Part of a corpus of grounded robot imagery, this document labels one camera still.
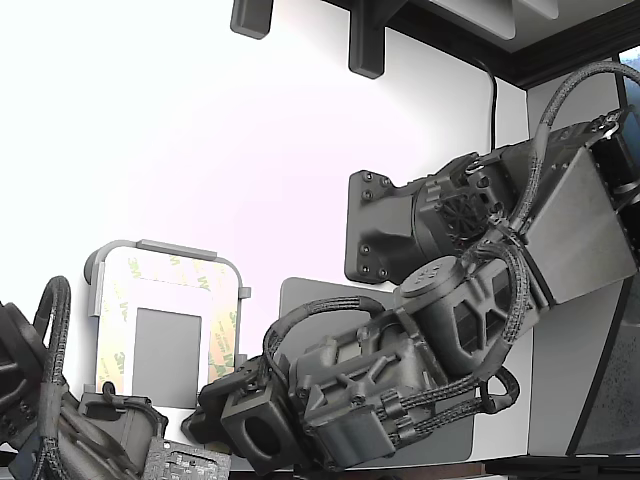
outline robotic arm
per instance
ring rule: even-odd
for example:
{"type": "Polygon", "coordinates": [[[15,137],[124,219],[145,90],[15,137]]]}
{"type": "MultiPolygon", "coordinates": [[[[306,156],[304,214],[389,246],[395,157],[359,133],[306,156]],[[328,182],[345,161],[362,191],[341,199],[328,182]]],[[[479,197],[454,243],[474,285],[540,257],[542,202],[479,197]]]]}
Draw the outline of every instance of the robotic arm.
{"type": "MultiPolygon", "coordinates": [[[[531,141],[454,159],[403,187],[373,172],[353,174],[345,274],[395,284],[394,307],[346,297],[293,310],[269,328],[262,355],[202,389],[183,432],[199,444],[228,445],[259,475],[290,465],[340,471],[391,456],[462,418],[512,406],[519,385],[503,364],[514,342],[557,305],[638,271],[635,111],[551,133],[570,92],[603,72],[640,84],[629,67],[596,63],[562,84],[531,141]],[[346,310],[365,311],[370,321],[297,359],[278,353],[301,322],[346,310]],[[489,391],[494,377],[504,394],[489,391]]],[[[149,452],[134,458],[69,394],[62,378],[69,295],[66,280],[52,280],[33,325],[0,305],[0,444],[22,453],[39,435],[34,455],[26,455],[35,480],[165,476],[165,459],[175,452],[162,441],[166,419],[149,399],[113,391],[94,399],[138,413],[153,429],[149,452]]],[[[184,460],[190,447],[180,448],[175,455],[184,460]]],[[[228,467],[211,452],[192,453],[202,468],[228,467]]]]}

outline braided cable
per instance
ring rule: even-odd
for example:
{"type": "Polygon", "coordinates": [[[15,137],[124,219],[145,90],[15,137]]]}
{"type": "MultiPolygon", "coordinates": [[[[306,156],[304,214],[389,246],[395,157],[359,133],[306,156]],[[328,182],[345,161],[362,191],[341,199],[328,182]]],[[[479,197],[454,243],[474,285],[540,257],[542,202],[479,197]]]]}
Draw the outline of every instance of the braided cable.
{"type": "Polygon", "coordinates": [[[551,132],[553,122],[558,116],[560,107],[562,107],[562,104],[565,102],[569,94],[580,83],[587,78],[600,73],[617,73],[630,78],[636,84],[640,85],[640,72],[627,65],[611,61],[595,62],[587,65],[571,74],[564,82],[562,82],[547,105],[533,141],[531,142],[531,151],[529,153],[529,178],[527,180],[527,186],[510,219],[510,228],[513,231],[520,231],[522,226],[525,224],[536,198],[538,187],[540,185],[542,165],[544,164],[546,155],[549,133],[551,132]]]}

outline metal panel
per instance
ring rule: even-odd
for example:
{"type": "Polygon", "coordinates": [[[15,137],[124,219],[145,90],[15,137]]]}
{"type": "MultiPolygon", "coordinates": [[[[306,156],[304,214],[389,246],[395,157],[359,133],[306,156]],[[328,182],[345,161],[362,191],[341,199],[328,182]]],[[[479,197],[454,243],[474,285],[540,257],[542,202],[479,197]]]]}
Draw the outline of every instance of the metal panel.
{"type": "Polygon", "coordinates": [[[635,275],[635,259],[593,155],[580,149],[571,162],[553,165],[543,183],[553,190],[534,207],[525,238],[555,302],[635,275]]]}
{"type": "Polygon", "coordinates": [[[516,36],[512,0],[431,0],[504,40],[516,36]]]}
{"type": "Polygon", "coordinates": [[[533,329],[530,455],[565,455],[600,362],[622,283],[557,306],[533,329]]]}

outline black shelf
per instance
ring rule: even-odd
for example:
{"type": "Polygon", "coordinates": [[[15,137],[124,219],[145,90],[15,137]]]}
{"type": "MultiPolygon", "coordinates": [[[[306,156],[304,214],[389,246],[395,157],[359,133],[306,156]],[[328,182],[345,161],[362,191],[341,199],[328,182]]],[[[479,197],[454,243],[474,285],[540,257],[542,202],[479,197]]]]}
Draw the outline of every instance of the black shelf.
{"type": "MultiPolygon", "coordinates": [[[[484,62],[497,77],[525,90],[640,44],[640,2],[636,1],[515,53],[410,0],[322,1],[351,13],[349,69],[372,79],[384,74],[385,27],[469,64],[484,62]]],[[[231,29],[263,38],[271,28],[272,10],[273,0],[234,0],[231,29]]]]}

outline black wire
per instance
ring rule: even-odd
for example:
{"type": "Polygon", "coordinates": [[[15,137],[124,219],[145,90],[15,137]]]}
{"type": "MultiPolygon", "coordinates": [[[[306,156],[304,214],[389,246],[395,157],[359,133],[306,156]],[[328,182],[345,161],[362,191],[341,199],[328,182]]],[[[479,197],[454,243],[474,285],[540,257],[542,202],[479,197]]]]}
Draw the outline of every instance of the black wire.
{"type": "Polygon", "coordinates": [[[491,69],[484,63],[482,60],[476,58],[476,63],[482,67],[482,69],[487,72],[489,78],[491,79],[491,151],[493,152],[496,149],[496,107],[498,103],[498,81],[496,80],[496,76],[493,74],[491,69]]]}
{"type": "MultiPolygon", "coordinates": [[[[64,356],[69,332],[69,316],[71,308],[71,286],[64,277],[54,277],[49,280],[44,289],[36,317],[49,317],[53,320],[51,327],[51,339],[49,340],[49,355],[45,362],[42,376],[43,386],[53,384],[62,386],[65,383],[62,376],[64,356]]],[[[60,403],[50,402],[44,395],[47,392],[41,389],[41,405],[45,408],[39,412],[38,427],[46,422],[51,422],[53,431],[50,435],[41,438],[40,450],[36,457],[36,466],[31,479],[42,478],[44,472],[50,473],[57,480],[69,480],[69,474],[62,464],[60,449],[58,446],[58,417],[60,416],[60,403]]]]}

